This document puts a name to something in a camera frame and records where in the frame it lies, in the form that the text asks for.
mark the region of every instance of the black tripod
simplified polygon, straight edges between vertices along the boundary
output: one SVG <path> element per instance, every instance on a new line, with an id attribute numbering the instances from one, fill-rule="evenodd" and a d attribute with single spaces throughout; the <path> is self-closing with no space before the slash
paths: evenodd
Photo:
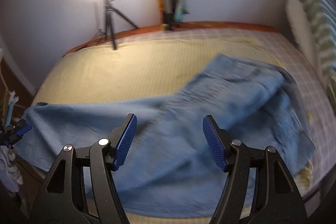
<path id="1" fill-rule="evenodd" d="M 115 42 L 114 31 L 113 31 L 113 21 L 112 21 L 112 12 L 116 12 L 119 16 L 125 19 L 129 24 L 131 24 L 135 29 L 139 27 L 128 19 L 122 12 L 112 6 L 113 0 L 104 0 L 105 1 L 105 39 L 107 38 L 107 30 L 110 29 L 113 49 L 117 49 Z"/>

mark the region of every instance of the mattress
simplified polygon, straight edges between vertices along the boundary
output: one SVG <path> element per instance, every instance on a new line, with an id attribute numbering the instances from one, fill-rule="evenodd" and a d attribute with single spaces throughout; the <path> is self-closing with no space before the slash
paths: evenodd
<path id="1" fill-rule="evenodd" d="M 281 34 L 235 28 L 158 31 L 122 38 L 118 44 L 117 51 L 103 45 L 66 55 L 48 75 L 33 104 L 102 103 L 171 94 L 218 53 L 252 58 L 284 67 L 302 95 L 316 152 L 312 165 L 295 178 L 300 191 L 316 186 L 336 163 L 336 124 L 330 103 L 308 62 Z M 157 221 L 128 216 L 131 223 Z M 208 223 L 209 218 L 176 221 Z"/>

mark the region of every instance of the striped pillow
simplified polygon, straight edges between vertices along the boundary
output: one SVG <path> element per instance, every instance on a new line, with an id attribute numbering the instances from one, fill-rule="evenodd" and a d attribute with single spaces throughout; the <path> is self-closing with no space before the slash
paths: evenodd
<path id="1" fill-rule="evenodd" d="M 336 0 L 299 0 L 318 50 L 322 84 L 336 112 Z"/>

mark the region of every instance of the orange bed edge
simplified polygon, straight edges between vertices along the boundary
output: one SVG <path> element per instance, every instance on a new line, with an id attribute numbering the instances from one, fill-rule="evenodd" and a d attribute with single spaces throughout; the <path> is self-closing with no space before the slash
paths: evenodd
<path id="1" fill-rule="evenodd" d="M 250 23 L 236 23 L 236 22 L 219 22 L 219 21 L 197 21 L 197 22 L 181 22 L 181 26 L 174 31 L 183 31 L 183 30 L 191 30 L 191 29 L 243 29 L 243 30 L 256 30 L 256 31 L 263 31 L 263 32 L 276 32 L 278 31 L 271 26 L 264 26 L 258 24 L 250 24 Z M 150 32 L 157 32 L 161 30 L 160 25 L 150 26 L 150 27 L 142 27 L 139 29 L 132 29 L 123 32 L 118 32 L 115 34 L 115 39 L 120 39 L 124 37 L 130 37 L 132 35 L 150 33 Z M 77 47 L 74 47 L 68 50 L 65 54 L 69 54 L 71 52 L 76 52 L 81 50 L 82 48 L 92 47 L 99 44 L 106 43 L 110 41 L 111 38 L 108 35 L 106 39 L 97 38 L 95 40 L 91 40 L 84 44 L 81 44 Z"/>

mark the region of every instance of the metal screw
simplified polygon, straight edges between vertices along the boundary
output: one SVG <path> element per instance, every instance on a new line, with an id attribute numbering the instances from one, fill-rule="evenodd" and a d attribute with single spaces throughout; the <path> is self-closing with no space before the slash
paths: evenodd
<path id="1" fill-rule="evenodd" d="M 275 153 L 276 149 L 273 146 L 269 146 L 267 148 L 267 151 L 270 152 L 270 153 Z"/>
<path id="2" fill-rule="evenodd" d="M 98 142 L 100 145 L 107 145 L 109 143 L 109 140 L 108 139 L 101 139 L 99 140 Z"/>
<path id="3" fill-rule="evenodd" d="M 242 144 L 242 142 L 241 142 L 240 140 L 233 140 L 233 141 L 232 141 L 232 144 L 233 144 L 234 146 L 240 146 L 240 145 Z"/>
<path id="4" fill-rule="evenodd" d="M 64 148 L 63 148 L 63 150 L 65 151 L 65 152 L 68 152 L 68 151 L 70 151 L 72 149 L 72 145 L 69 145 L 69 144 L 67 144 Z"/>

